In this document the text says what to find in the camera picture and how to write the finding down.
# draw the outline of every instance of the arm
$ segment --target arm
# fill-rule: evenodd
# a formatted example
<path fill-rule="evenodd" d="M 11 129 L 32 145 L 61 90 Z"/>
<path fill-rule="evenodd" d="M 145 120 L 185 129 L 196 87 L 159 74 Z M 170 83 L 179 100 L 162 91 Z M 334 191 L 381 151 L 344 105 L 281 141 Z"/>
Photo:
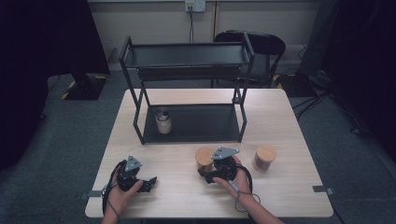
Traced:
<path fill-rule="evenodd" d="M 235 156 L 233 156 L 233 159 L 236 163 L 241 164 L 241 161 Z M 233 189 L 230 183 L 224 179 L 214 177 L 213 181 L 226 188 L 230 194 L 247 209 L 247 212 L 257 223 L 283 223 L 254 199 L 253 195 L 250 193 L 248 177 L 243 170 L 238 169 L 236 177 L 233 180 L 240 192 Z"/>
<path fill-rule="evenodd" d="M 143 180 L 137 181 L 128 191 L 123 191 L 116 184 L 108 194 L 105 215 L 102 224 L 116 224 L 119 222 L 120 215 L 132 200 L 134 194 L 142 187 Z"/>

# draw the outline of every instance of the office chair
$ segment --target office chair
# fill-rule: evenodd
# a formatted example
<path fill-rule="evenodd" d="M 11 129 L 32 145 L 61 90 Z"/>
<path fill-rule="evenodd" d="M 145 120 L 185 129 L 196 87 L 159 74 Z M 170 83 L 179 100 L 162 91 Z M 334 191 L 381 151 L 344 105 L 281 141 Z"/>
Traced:
<path fill-rule="evenodd" d="M 266 85 L 266 88 L 271 88 L 277 64 L 286 49 L 285 42 L 275 35 L 237 30 L 219 33 L 216 35 L 214 42 L 242 42 L 243 33 L 247 33 L 256 54 L 248 83 L 259 85 L 260 88 L 264 85 Z M 270 64 L 271 56 L 276 56 L 272 64 Z M 248 66 L 242 66 L 239 82 L 246 81 L 247 71 Z M 213 85 L 214 79 L 211 80 L 210 88 L 213 88 Z"/>

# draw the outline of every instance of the shelf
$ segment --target shelf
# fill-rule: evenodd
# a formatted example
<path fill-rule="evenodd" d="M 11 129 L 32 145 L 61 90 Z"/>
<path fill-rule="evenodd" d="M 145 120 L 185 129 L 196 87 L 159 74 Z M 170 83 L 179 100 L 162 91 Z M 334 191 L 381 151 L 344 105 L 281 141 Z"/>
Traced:
<path fill-rule="evenodd" d="M 238 42 L 129 45 L 125 66 L 175 67 L 249 64 L 246 46 Z"/>
<path fill-rule="evenodd" d="M 151 109 L 166 106 L 171 114 L 172 131 L 158 132 Z M 152 105 L 148 109 L 143 139 L 147 144 L 175 142 L 238 142 L 239 128 L 233 104 Z"/>
<path fill-rule="evenodd" d="M 234 79 L 240 77 L 239 66 L 185 66 L 166 68 L 141 68 L 138 70 L 142 82 L 188 79 Z"/>

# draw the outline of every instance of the wire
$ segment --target wire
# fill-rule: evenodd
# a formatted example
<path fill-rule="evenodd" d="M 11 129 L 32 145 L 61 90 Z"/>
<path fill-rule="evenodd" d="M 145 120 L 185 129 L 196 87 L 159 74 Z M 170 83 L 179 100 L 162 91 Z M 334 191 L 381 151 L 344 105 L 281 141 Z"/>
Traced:
<path fill-rule="evenodd" d="M 345 224 L 345 221 L 341 218 L 340 214 L 337 212 L 337 209 L 335 209 L 334 205 L 330 203 L 332 206 L 332 210 L 334 211 L 335 215 L 338 217 L 338 219 L 341 221 L 342 224 Z"/>
<path fill-rule="evenodd" d="M 292 73 L 286 74 L 289 70 L 294 70 L 294 71 Z M 297 68 L 288 68 L 288 69 L 286 69 L 285 71 L 283 71 L 281 73 L 277 73 L 277 75 L 280 75 L 280 76 L 291 76 L 291 75 L 294 75 L 296 72 L 298 72 Z"/>
<path fill-rule="evenodd" d="M 305 104 L 305 103 L 308 103 L 308 102 L 310 102 L 310 101 L 312 101 L 312 100 L 315 100 L 316 98 L 317 98 L 317 96 L 314 96 L 314 97 L 312 97 L 311 99 L 308 99 L 308 100 L 306 100 L 306 101 L 303 101 L 302 103 L 299 103 L 299 104 L 295 105 L 295 106 L 293 107 L 293 109 L 299 107 L 300 105 L 303 105 L 303 104 Z"/>
<path fill-rule="evenodd" d="M 214 2 L 214 4 L 215 4 L 215 6 L 214 6 L 214 15 L 213 15 L 213 21 L 217 21 L 218 20 L 218 10 L 217 10 L 217 8 L 218 8 L 218 2 L 217 1 L 215 1 Z M 212 40 L 215 40 L 215 38 L 216 38 L 216 31 L 217 31 L 217 27 L 216 27 L 216 22 L 213 22 L 214 24 L 213 24 L 213 36 L 212 36 Z"/>
<path fill-rule="evenodd" d="M 107 199 L 108 199 L 108 195 L 110 194 L 110 191 L 117 186 L 118 184 L 114 184 L 114 180 L 113 180 L 113 176 L 116 173 L 117 169 L 122 166 L 126 161 L 120 161 L 119 164 L 117 164 L 117 166 L 114 168 L 113 172 L 111 172 L 111 176 L 110 179 L 107 182 L 107 185 L 104 186 L 104 188 L 102 189 L 102 211 L 103 214 L 105 214 L 106 211 L 106 205 L 107 205 Z"/>
<path fill-rule="evenodd" d="M 317 97 L 319 97 L 324 103 L 326 103 L 326 104 L 332 106 L 333 108 L 338 109 L 338 110 L 340 110 L 340 111 L 342 111 L 342 112 L 348 114 L 350 117 L 352 117 L 352 118 L 355 120 L 355 123 L 356 123 L 356 125 L 358 126 L 358 128 L 359 128 L 360 130 L 362 130 L 362 131 L 364 131 L 364 132 L 366 132 L 366 133 L 370 132 L 369 130 L 366 130 L 366 129 L 364 129 L 363 127 L 361 127 L 361 125 L 360 125 L 359 122 L 358 122 L 358 119 L 357 119 L 352 113 L 349 113 L 349 112 L 346 111 L 345 109 L 342 109 L 340 106 L 336 106 L 336 105 L 330 104 L 329 102 L 327 102 L 327 101 L 325 101 L 323 98 L 321 98 L 321 95 L 318 95 L 315 91 L 314 91 L 314 93 L 315 93 L 315 94 L 317 95 Z"/>
<path fill-rule="evenodd" d="M 236 201 L 235 201 L 235 205 L 234 205 L 235 210 L 236 210 L 237 212 L 240 212 L 240 213 L 246 213 L 246 212 L 247 212 L 247 211 L 239 210 L 239 209 L 237 208 L 237 204 L 238 204 L 239 197 L 240 197 L 241 193 L 242 193 L 242 194 L 249 194 L 249 195 L 252 195 L 253 197 L 257 198 L 258 203 L 262 203 L 262 200 L 260 199 L 259 195 L 257 195 L 257 194 L 249 193 L 249 192 L 244 192 L 244 191 L 242 191 L 242 190 L 238 190 L 237 193 L 238 193 L 238 196 L 236 197 Z"/>
<path fill-rule="evenodd" d="M 191 21 L 191 24 L 190 24 L 190 43 L 194 43 L 194 24 L 192 22 L 192 7 L 189 7 L 189 13 L 190 13 L 190 21 Z"/>
<path fill-rule="evenodd" d="M 243 170 L 243 171 L 245 172 L 245 174 L 247 175 L 248 187 L 249 187 L 249 190 L 250 190 L 250 193 L 248 193 L 248 192 L 243 192 L 243 191 L 241 191 L 241 190 L 238 190 L 238 191 L 237 191 L 237 192 L 238 192 L 238 197 L 237 197 L 237 199 L 236 199 L 236 201 L 235 201 L 235 210 L 238 211 L 238 212 L 240 212 L 240 211 L 236 208 L 236 204 L 238 203 L 240 193 L 247 193 L 247 194 L 251 194 L 251 195 L 253 195 L 253 196 L 255 195 L 256 197 L 259 198 L 259 202 L 261 202 L 261 199 L 260 199 L 260 197 L 259 197 L 257 194 L 253 194 L 253 193 L 252 193 L 252 192 L 253 192 L 253 180 L 252 180 L 252 177 L 251 177 L 250 172 L 248 171 L 248 168 L 246 168 L 245 166 L 243 166 L 243 165 L 241 165 L 241 164 L 238 164 L 238 163 L 236 164 L 236 168 L 239 168 L 239 169 Z M 248 216 L 248 218 L 249 218 L 249 220 L 250 220 L 251 223 L 256 223 L 256 222 L 254 221 L 253 217 L 252 217 L 249 213 L 247 213 L 247 216 Z"/>
<path fill-rule="evenodd" d="M 317 94 L 317 96 L 314 97 L 314 98 L 311 98 L 311 99 L 309 99 L 309 100 L 307 100 L 307 101 L 305 101 L 305 102 L 302 102 L 302 103 L 299 104 L 299 105 L 294 106 L 293 108 L 298 107 L 298 106 L 300 106 L 300 105 L 302 105 L 302 104 L 304 104 L 304 103 L 307 103 L 307 102 L 309 102 L 309 101 L 314 100 L 314 102 L 312 102 L 311 104 L 309 104 L 308 106 L 306 106 L 302 111 L 300 111 L 300 112 L 298 112 L 298 113 L 295 114 L 297 120 L 299 120 L 300 117 L 303 115 L 303 113 L 306 112 L 308 109 L 312 109 L 312 108 L 314 108 L 316 105 L 318 105 L 318 104 L 320 104 L 322 101 L 324 101 L 324 98 L 322 98 L 322 96 L 325 96 L 325 95 L 328 95 L 328 94 L 329 94 L 329 92 L 328 92 L 328 91 L 325 91 L 325 92 L 323 92 L 322 94 Z"/>
<path fill-rule="evenodd" d="M 305 51 L 307 48 L 308 48 L 308 46 L 307 46 L 307 45 L 304 45 L 304 47 L 298 52 L 297 55 L 298 55 L 299 58 L 302 59 L 302 58 L 304 57 L 304 55 L 302 56 L 301 53 L 302 53 L 303 51 Z"/>
<path fill-rule="evenodd" d="M 110 205 L 110 207 L 111 207 L 111 209 L 114 211 L 114 213 L 116 214 L 116 216 L 117 216 L 117 223 L 118 222 L 120 222 L 120 215 L 119 215 L 119 213 L 116 211 L 116 209 L 114 208 L 114 206 L 113 206 L 113 204 L 111 204 L 111 202 L 110 201 L 107 201 L 107 203 L 108 203 L 108 205 Z"/>

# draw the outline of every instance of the wall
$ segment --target wall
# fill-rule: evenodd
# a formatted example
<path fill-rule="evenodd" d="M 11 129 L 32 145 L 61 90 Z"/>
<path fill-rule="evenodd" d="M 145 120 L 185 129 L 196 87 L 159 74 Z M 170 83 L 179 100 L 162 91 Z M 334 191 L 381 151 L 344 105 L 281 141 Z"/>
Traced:
<path fill-rule="evenodd" d="M 189 42 L 191 20 L 184 1 L 91 0 L 90 7 L 106 48 L 118 48 L 127 35 L 136 44 Z M 206 12 L 192 15 L 194 40 L 210 42 L 218 32 L 240 29 L 304 45 L 317 8 L 318 1 L 207 1 Z"/>

